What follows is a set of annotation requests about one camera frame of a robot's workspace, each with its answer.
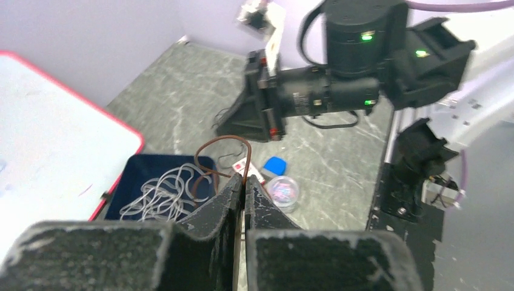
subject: blue sponge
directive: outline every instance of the blue sponge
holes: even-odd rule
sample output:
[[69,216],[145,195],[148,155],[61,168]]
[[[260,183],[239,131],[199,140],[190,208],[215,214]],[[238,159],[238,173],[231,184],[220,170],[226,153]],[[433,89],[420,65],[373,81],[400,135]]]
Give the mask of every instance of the blue sponge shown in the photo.
[[276,176],[282,176],[285,174],[286,165],[287,163],[285,160],[277,156],[273,156],[266,162],[266,164],[264,164],[264,167],[262,168]]

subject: gray marble floor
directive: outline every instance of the gray marble floor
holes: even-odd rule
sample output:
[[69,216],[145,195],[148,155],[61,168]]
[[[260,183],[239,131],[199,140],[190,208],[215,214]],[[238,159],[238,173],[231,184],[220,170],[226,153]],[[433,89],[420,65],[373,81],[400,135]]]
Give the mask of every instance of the gray marble floor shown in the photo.
[[[240,92],[244,61],[197,45],[174,45],[107,110],[144,135],[145,152],[192,155],[215,136],[214,116]],[[252,143],[252,162],[261,167],[271,156],[288,162],[287,175],[301,191],[299,207],[289,216],[299,226],[364,230],[391,113],[389,103],[382,100],[356,127],[336,130],[318,130],[290,118],[283,141]],[[332,113],[318,122],[351,120],[347,113]],[[239,146],[221,141],[204,154],[217,159],[237,152]],[[239,290],[246,290],[244,266],[242,253]]]

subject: black mount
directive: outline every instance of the black mount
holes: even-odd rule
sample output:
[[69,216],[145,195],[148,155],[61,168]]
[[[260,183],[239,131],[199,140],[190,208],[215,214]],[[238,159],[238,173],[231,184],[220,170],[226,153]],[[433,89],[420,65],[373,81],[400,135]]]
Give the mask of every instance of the black mount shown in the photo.
[[445,163],[458,156],[445,147],[446,139],[438,139],[427,123],[419,119],[396,138],[393,165],[383,197],[381,210],[411,222],[423,216],[422,186],[430,176],[442,174]]
[[279,109],[276,78],[268,74],[264,50],[250,52],[244,69],[244,89],[219,120],[216,134],[260,142],[282,140],[286,121]]
[[395,110],[433,104],[459,89],[476,43],[457,39],[443,26],[447,20],[431,18],[409,27],[405,48],[392,53],[392,66],[379,70]]

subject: whiteboard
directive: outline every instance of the whiteboard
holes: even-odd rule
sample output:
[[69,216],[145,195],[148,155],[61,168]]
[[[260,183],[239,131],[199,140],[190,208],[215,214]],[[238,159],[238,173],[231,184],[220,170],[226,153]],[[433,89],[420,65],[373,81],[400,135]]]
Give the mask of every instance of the whiteboard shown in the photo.
[[96,215],[101,195],[143,143],[33,65],[0,52],[0,262],[31,224]]

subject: wire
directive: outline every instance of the wire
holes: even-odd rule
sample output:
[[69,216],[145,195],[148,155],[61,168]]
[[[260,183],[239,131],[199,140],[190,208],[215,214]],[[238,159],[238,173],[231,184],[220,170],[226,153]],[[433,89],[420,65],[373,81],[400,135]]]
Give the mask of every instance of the wire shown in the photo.
[[[189,179],[184,182],[183,172],[189,172]],[[142,195],[131,203],[122,207],[119,211],[120,219],[125,220],[126,216],[141,215],[138,221],[178,221],[184,215],[191,212],[184,209],[186,204],[197,207],[197,203],[205,202],[209,197],[197,199],[189,190],[189,184],[195,177],[195,171],[201,177],[212,183],[212,179],[191,163],[185,163],[180,167],[166,171],[160,178],[152,178],[141,186]]]
[[302,24],[300,26],[300,33],[298,34],[298,51],[300,52],[300,55],[302,58],[305,59],[309,64],[315,65],[319,68],[326,67],[325,64],[320,64],[318,62],[313,61],[309,56],[307,56],[304,48],[304,41],[305,41],[305,35],[307,34],[307,31],[309,30],[310,26],[312,25],[312,22],[318,15],[321,14],[321,10],[323,5],[325,4],[326,0],[321,1],[319,5],[314,8],[302,21]]
[[228,153],[226,155],[219,156],[219,158],[218,158],[219,168],[222,170],[232,169],[232,165],[224,166],[223,163],[221,162],[221,160],[224,158],[228,158],[229,156],[233,156],[233,157],[237,158],[237,157],[241,156],[244,152],[245,152],[245,146],[243,143],[241,143],[241,150],[239,151],[239,153]]
[[317,129],[348,129],[350,127],[356,126],[360,122],[359,115],[355,111],[348,111],[348,113],[350,113],[351,115],[355,116],[355,118],[357,120],[355,122],[353,122],[353,123],[348,123],[348,124],[332,124],[332,125],[317,124],[317,123],[314,123],[314,122],[308,120],[307,118],[305,118],[305,116],[302,116],[302,120],[305,121],[308,125],[314,126]]
[[[237,136],[237,135],[222,135],[222,136],[218,136],[217,138],[213,138],[211,139],[210,141],[206,142],[204,145],[202,145],[195,153],[195,164],[200,168],[202,169],[203,171],[205,171],[205,175],[214,175],[214,177],[218,177],[218,176],[223,176],[223,177],[226,177],[226,178],[231,178],[232,176],[231,175],[228,175],[228,174],[225,174],[225,173],[221,173],[221,172],[218,172],[216,170],[213,170],[213,169],[209,169],[207,167],[204,167],[202,165],[200,165],[200,162],[198,161],[198,156],[199,154],[208,146],[212,145],[213,143],[217,142],[217,141],[220,141],[222,139],[235,139],[235,140],[238,140],[238,141],[241,141],[246,147],[247,147],[247,153],[246,153],[246,164],[244,166],[244,170],[243,170],[243,174],[242,174],[242,184],[243,184],[243,187],[245,187],[246,185],[246,180],[248,178],[248,171],[250,170],[250,161],[252,159],[252,146],[250,145],[250,143],[240,137],[240,136]],[[193,188],[192,188],[192,193],[196,193],[196,188],[198,187],[198,184],[200,183],[200,181],[202,180],[204,176],[201,176],[199,179],[196,180],[196,182],[194,183],[193,185]],[[264,188],[264,192],[266,193],[266,195],[268,197],[270,197],[268,191],[266,190],[266,188]]]
[[514,6],[514,0],[469,4],[428,4],[407,1],[411,9],[431,12],[472,13],[505,9]]
[[215,127],[219,126],[219,120],[221,119],[221,116],[223,116],[223,114],[229,109],[230,107],[227,107],[227,108],[223,108],[221,109],[220,111],[218,111],[216,113],[216,115],[214,116],[214,119],[213,119],[213,123],[210,127],[210,129],[214,129]]
[[466,189],[467,189],[467,180],[468,180],[468,166],[467,166],[467,154],[466,150],[461,150],[461,183],[459,185],[459,193],[457,194],[457,197],[455,198],[455,202],[453,205],[457,208],[460,207],[460,203],[464,197],[466,197]]
[[437,201],[439,199],[439,201],[441,202],[442,206],[444,208],[448,208],[448,206],[446,205],[446,203],[444,202],[444,200],[442,199],[442,194],[444,193],[445,189],[448,188],[448,186],[450,185],[450,183],[452,182],[452,179],[449,178],[448,180],[446,180],[446,182],[444,183],[444,185],[441,186],[441,190],[439,191],[439,193],[437,193],[437,195],[435,196],[435,198],[430,202],[430,205],[433,205],[435,203],[435,201]]

